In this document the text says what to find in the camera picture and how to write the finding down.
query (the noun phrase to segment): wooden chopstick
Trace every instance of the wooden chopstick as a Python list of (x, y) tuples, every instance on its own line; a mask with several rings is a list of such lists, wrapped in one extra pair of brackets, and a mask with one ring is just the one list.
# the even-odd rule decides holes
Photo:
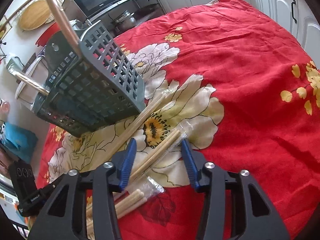
[(138, 128), (145, 122), (145, 120), (158, 108), (158, 106), (166, 98), (166, 95), (161, 93), (155, 100), (153, 100), (147, 107), (139, 114), (139, 116), (124, 130), (124, 132), (114, 140), (111, 149), (108, 149), (108, 154), (104, 158), (97, 159), (91, 162), (92, 167), (98, 167), (101, 163), (107, 162), (118, 151), (118, 149), (138, 130)]
[(123, 200), (121, 200), (119, 203), (115, 205), (116, 208), (116, 214), (120, 214), (130, 208), (132, 205), (140, 201), (144, 198), (144, 193), (136, 189), (134, 192), (132, 192), (129, 196), (125, 197)]
[(122, 213), (117, 214), (117, 218), (120, 219), (124, 217), (126, 214), (129, 214), (131, 211), (135, 210), (139, 206), (142, 206), (148, 199), (146, 197), (142, 198), (141, 200), (137, 201), (135, 204), (124, 210)]
[[(141, 190), (136, 189), (134, 192), (132, 192), (130, 195), (128, 195), (126, 198), (124, 198), (123, 200), (121, 200), (119, 203), (115, 205), (117, 216), (118, 214), (124, 214), (124, 213), (127, 214), (126, 213), (127, 210), (130, 209), (137, 202), (143, 200), (143, 198), (145, 198), (144, 193)], [(92, 233), (93, 233), (93, 219), (87, 218), (87, 234), (90, 236)]]
[(164, 152), (179, 138), (181, 132), (174, 129), (168, 136), (151, 151), (148, 156), (141, 162), (142, 165), (132, 170), (129, 181), (132, 182), (140, 177), (147, 169), (149, 169), (163, 154)]

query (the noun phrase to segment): stainless steel pot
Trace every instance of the stainless steel pot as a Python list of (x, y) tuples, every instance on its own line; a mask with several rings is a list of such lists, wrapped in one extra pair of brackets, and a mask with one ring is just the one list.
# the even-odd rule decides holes
[(128, 11), (125, 11), (122, 15), (120, 15), (116, 20), (116, 27), (121, 31), (125, 32), (127, 30), (132, 29), (136, 26), (136, 19), (133, 17), (134, 13), (130, 14)]

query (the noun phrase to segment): white flower print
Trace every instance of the white flower print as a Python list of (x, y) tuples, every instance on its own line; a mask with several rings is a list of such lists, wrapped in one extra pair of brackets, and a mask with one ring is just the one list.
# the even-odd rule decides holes
[(146, 83), (146, 99), (153, 97), (164, 80), (166, 72), (160, 69), (176, 60), (179, 52), (178, 48), (169, 48), (168, 43), (155, 43), (127, 56)]

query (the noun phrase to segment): plastic wrapper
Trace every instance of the plastic wrapper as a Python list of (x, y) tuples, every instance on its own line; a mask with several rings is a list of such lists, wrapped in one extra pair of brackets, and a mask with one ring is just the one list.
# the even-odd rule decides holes
[[(164, 188), (149, 176), (142, 176), (136, 180), (129, 187), (127, 187), (127, 194), (123, 195), (116, 204), (116, 214), (118, 219), (124, 217), (131, 211), (140, 207), (148, 201), (148, 199), (163, 193)], [(87, 235), (88, 238), (94, 240), (92, 208), (88, 212), (87, 208)]]
[[(189, 134), (191, 134), (193, 128), (192, 125), (187, 121), (182, 121), (176, 128), (174, 128), (171, 133), (156, 147), (151, 153), (146, 156), (144, 160), (134, 169), (132, 169), (129, 186), (134, 183), (135, 180), (139, 180), (141, 176), (148, 174), (148, 171), (152, 169), (166, 154), (177, 147), (182, 140), (186, 139)], [(115, 193), (114, 199), (120, 198), (123, 193)]]

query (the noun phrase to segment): blue gripper pad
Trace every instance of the blue gripper pad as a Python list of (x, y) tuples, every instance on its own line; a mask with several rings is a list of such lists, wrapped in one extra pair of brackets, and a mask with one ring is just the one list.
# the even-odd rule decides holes
[(117, 167), (117, 178), (119, 180), (119, 188), (121, 191), (123, 191), (129, 183), (130, 173), (136, 152), (137, 142), (134, 138), (131, 138), (126, 150), (117, 152), (112, 157), (112, 162)]
[(194, 151), (187, 139), (184, 139), (181, 142), (181, 154), (186, 166), (188, 177), (190, 180), (191, 186), (196, 192), (202, 192), (203, 186), (205, 186), (204, 180), (202, 183), (200, 180), (204, 176), (202, 173), (202, 167), (207, 162), (203, 154), (197, 151)]

